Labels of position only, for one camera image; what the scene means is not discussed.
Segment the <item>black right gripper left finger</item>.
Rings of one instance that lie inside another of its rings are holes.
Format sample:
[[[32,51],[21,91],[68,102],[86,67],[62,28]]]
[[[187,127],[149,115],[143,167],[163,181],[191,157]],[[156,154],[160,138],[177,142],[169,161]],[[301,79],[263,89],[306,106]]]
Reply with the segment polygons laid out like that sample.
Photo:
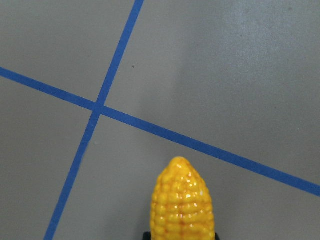
[[[146,231],[143,233],[142,240],[152,240],[152,235],[150,231]]]

